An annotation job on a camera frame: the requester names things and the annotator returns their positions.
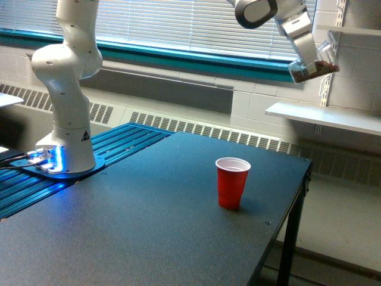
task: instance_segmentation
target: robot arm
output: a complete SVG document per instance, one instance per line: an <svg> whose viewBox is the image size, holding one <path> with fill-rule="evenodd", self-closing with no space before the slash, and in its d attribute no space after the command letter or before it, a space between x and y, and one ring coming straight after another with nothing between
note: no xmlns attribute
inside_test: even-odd
<svg viewBox="0 0 381 286"><path fill-rule="evenodd" d="M316 72L317 51L304 0L227 1L234 6L236 19L244 28L255 29L274 18L280 34L290 40L307 72Z"/></svg>
<svg viewBox="0 0 381 286"><path fill-rule="evenodd" d="M39 167L59 175L91 170L96 162L90 140L89 100L79 80L93 76L102 67L96 46L95 20L98 1L58 0L57 22L64 42L37 50L32 69L46 85L53 105L53 131L36 144L36 149L53 150L49 163ZM39 164L44 157L29 160Z"/></svg>
<svg viewBox="0 0 381 286"><path fill-rule="evenodd" d="M316 71L317 51L304 0L227 0L235 7L237 21L254 29L275 18L309 73ZM89 100L79 80L93 76L102 66L96 47L95 21L99 0L58 0L57 22L64 42L37 50L32 58L36 76L46 85L53 105L53 131L37 149L53 150L49 163L39 167L48 173L68 174L91 170L96 162L90 140ZM46 158L36 157L38 164Z"/></svg>

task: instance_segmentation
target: red cup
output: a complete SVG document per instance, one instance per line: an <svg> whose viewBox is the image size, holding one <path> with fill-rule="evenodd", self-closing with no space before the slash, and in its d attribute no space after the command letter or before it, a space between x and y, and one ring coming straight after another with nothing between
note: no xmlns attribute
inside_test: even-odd
<svg viewBox="0 0 381 286"><path fill-rule="evenodd" d="M216 161L216 166L218 204L228 210L237 210L251 165L239 158L221 158Z"/></svg>

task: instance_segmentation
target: metal extrusion rail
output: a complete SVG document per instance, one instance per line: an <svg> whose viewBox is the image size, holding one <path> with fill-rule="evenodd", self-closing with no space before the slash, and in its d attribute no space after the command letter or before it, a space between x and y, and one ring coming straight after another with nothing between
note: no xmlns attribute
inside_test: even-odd
<svg viewBox="0 0 381 286"><path fill-rule="evenodd" d="M173 133L128 123L94 136L93 150L95 155L105 157L107 167ZM72 184L73 181L52 181L20 170L2 170L0 171L0 219L10 217Z"/></svg>

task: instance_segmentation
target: window blinds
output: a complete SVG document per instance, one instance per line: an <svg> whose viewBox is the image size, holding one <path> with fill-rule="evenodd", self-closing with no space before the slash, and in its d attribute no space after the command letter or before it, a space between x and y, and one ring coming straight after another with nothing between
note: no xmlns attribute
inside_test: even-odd
<svg viewBox="0 0 381 286"><path fill-rule="evenodd" d="M316 0L306 0L313 18ZM0 0L0 27L61 34L57 0ZM274 20L248 30L226 0L100 0L99 40L238 57L296 58Z"/></svg>

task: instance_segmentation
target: window frame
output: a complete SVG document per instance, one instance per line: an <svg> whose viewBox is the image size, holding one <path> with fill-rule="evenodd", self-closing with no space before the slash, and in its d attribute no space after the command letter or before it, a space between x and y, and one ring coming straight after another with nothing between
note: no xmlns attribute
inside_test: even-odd
<svg viewBox="0 0 381 286"><path fill-rule="evenodd" d="M0 28L0 43L4 45L36 49L62 41L63 37L59 35ZM105 60L123 60L132 64L240 80L293 82L288 70L291 61L199 54L99 40L97 45Z"/></svg>

